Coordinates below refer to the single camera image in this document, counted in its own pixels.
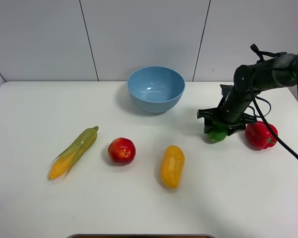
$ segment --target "red apple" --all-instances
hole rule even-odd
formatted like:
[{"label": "red apple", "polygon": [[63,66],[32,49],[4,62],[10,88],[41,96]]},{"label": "red apple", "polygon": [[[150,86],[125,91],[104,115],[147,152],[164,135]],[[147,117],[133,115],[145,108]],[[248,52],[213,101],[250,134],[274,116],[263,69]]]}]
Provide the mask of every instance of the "red apple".
[{"label": "red apple", "polygon": [[111,142],[108,155],[113,163],[127,165],[134,160],[136,148],[131,140],[120,137]]}]

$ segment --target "light blue plastic bowl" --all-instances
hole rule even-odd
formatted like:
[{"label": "light blue plastic bowl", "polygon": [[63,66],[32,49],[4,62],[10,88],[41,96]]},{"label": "light blue plastic bowl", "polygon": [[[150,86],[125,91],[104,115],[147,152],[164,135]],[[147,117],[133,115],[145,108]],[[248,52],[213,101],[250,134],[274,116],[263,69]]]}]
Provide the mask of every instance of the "light blue plastic bowl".
[{"label": "light blue plastic bowl", "polygon": [[151,66],[134,72],[127,81],[127,88],[140,109],[149,113],[164,113],[179,102],[185,82],[172,69]]}]

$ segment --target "corn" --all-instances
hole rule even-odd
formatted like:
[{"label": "corn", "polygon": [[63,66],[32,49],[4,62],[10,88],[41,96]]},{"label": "corn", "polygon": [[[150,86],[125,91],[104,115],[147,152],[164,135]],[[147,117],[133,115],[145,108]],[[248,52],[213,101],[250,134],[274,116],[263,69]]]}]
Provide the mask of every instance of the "corn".
[{"label": "corn", "polygon": [[59,158],[52,166],[52,169],[49,174],[50,179],[57,179],[59,176],[63,175],[70,166],[70,162],[73,159],[75,153],[72,153],[69,156],[63,156]]},{"label": "corn", "polygon": [[82,155],[96,141],[97,131],[97,126],[83,131],[79,137],[52,162],[49,179],[57,179],[64,173],[67,175],[80,160]]}]

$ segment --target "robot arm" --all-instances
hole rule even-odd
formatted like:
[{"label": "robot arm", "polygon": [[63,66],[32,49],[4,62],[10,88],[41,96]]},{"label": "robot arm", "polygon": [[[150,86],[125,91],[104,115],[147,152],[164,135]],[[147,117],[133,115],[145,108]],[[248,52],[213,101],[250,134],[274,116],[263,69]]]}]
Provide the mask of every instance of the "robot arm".
[{"label": "robot arm", "polygon": [[[251,49],[260,60],[254,65],[241,65],[237,68],[233,86],[221,85],[223,97],[217,108],[198,110],[198,118],[204,118],[204,133],[208,133],[214,123],[220,123],[228,127],[230,136],[245,130],[248,123],[255,123],[255,116],[244,113],[252,102],[251,88],[254,96],[257,96],[262,91],[297,84],[296,55],[286,52],[262,52],[255,45],[252,45]],[[263,56],[273,58],[264,60]]]}]

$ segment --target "red pepper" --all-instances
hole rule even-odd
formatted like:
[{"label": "red pepper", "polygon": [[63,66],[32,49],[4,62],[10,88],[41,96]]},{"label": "red pepper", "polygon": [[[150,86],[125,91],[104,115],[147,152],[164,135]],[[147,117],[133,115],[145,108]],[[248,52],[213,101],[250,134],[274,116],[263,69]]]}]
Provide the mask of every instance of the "red pepper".
[{"label": "red pepper", "polygon": [[[269,125],[278,135],[277,129],[273,125]],[[267,149],[268,147],[273,147],[277,142],[262,121],[258,121],[255,124],[247,124],[245,134],[249,142],[261,150]]]}]

